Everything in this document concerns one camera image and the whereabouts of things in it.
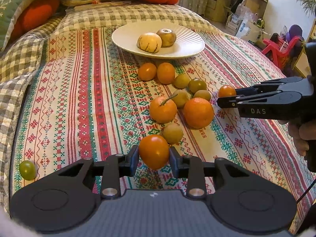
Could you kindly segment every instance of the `white plate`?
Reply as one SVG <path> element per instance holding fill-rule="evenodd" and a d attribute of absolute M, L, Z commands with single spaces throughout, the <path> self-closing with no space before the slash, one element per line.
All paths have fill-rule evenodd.
<path fill-rule="evenodd" d="M 159 29 L 168 28 L 177 35 L 173 46 L 161 48 L 157 53 L 149 53 L 137 47 L 137 40 L 141 34 L 157 33 Z M 112 34 L 112 41 L 123 50 L 128 52 L 159 59 L 179 59 L 196 55 L 204 50 L 203 39 L 192 30 L 170 22 L 163 21 L 141 21 L 124 25 Z"/>

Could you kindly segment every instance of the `metal pin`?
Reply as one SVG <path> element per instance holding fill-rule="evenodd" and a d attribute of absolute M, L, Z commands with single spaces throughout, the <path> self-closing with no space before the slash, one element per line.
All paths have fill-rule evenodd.
<path fill-rule="evenodd" d="M 104 195 L 104 196 L 115 196 L 115 195 L 117 195 L 117 190 L 116 189 L 114 189 L 114 188 L 106 188 L 106 189 L 103 189 L 102 190 L 102 194 Z"/>
<path fill-rule="evenodd" d="M 204 195 L 204 191 L 200 188 L 193 188 L 189 190 L 189 194 L 194 197 L 200 197 Z"/>

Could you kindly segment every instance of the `tomato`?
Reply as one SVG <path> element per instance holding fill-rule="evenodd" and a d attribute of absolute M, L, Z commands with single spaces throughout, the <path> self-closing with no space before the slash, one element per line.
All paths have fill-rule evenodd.
<path fill-rule="evenodd" d="M 153 63 L 150 63 L 150 62 L 144 63 L 138 69 L 138 77 L 142 81 L 152 80 L 154 79 L 156 74 L 157 74 L 157 68 Z"/>
<path fill-rule="evenodd" d="M 31 181 L 36 177 L 36 168 L 31 161 L 22 161 L 19 165 L 19 171 L 24 180 Z"/>
<path fill-rule="evenodd" d="M 223 85 L 219 91 L 218 91 L 218 97 L 230 97 L 230 96 L 236 96 L 236 90 L 230 85 Z"/>
<path fill-rule="evenodd" d="M 138 151 L 143 162 L 153 170 L 164 167 L 169 160 L 168 143 L 157 134 L 144 137 L 139 142 Z"/>

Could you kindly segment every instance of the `bed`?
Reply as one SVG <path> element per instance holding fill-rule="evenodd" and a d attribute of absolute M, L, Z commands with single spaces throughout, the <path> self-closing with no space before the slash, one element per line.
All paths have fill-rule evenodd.
<path fill-rule="evenodd" d="M 30 160 L 37 177 L 44 177 L 80 158 L 95 161 L 124 153 L 162 125 L 151 120 L 150 100 L 170 95 L 172 85 L 140 82 L 144 62 L 159 63 L 125 52 L 112 43 L 119 26 L 142 20 L 161 20 L 186 26 L 205 41 L 200 54 L 169 61 L 176 73 L 206 81 L 215 117 L 201 130 L 188 128 L 182 113 L 175 123 L 184 130 L 176 145 L 180 154 L 204 161 L 228 158 L 290 191 L 298 199 L 313 181 L 296 153 L 286 126 L 274 120 L 240 118 L 234 109 L 221 110 L 217 91 L 223 84 L 236 88 L 284 77 L 252 45 L 224 34 L 197 14 L 180 6 L 136 4 L 94 9 L 55 17 L 20 38 L 2 55 L 0 85 L 0 206 L 29 184 L 19 163 Z M 173 178 L 170 166 L 151 171 L 141 161 L 132 178 L 121 179 L 122 191 L 182 189 L 186 179 Z M 97 178 L 94 191 L 100 191 Z M 214 192 L 206 179 L 208 193 Z M 295 233 L 315 200 L 312 189 L 299 203 L 290 231 Z"/>

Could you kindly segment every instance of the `orange tomato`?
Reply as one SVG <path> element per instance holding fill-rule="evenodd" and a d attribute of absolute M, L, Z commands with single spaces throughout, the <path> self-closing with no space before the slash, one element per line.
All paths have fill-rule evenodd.
<path fill-rule="evenodd" d="M 157 68 L 153 63 L 150 63 L 150 62 L 144 63 L 138 69 L 138 77 L 142 81 L 152 80 L 154 79 L 156 74 L 157 74 Z"/>
<path fill-rule="evenodd" d="M 223 98 L 223 97 L 231 97 L 231 96 L 236 96 L 236 90 L 230 85 L 223 85 L 219 91 L 218 91 L 218 97 Z"/>
<path fill-rule="evenodd" d="M 168 98 L 163 96 L 157 97 L 152 100 L 149 105 L 150 117 L 159 124 L 165 124 L 172 121 L 177 114 L 177 105 L 173 100 L 167 99 Z"/>
<path fill-rule="evenodd" d="M 212 105 L 203 98 L 193 98 L 187 101 L 183 114 L 187 124 L 195 129 L 207 127 L 214 118 Z"/>
<path fill-rule="evenodd" d="M 175 70 L 172 64 L 168 62 L 161 63 L 157 67 L 158 80 L 164 84 L 172 84 L 174 82 Z"/>
<path fill-rule="evenodd" d="M 157 134 L 144 137 L 139 142 L 138 151 L 143 162 L 153 170 L 164 167 L 169 160 L 168 143 Z"/>

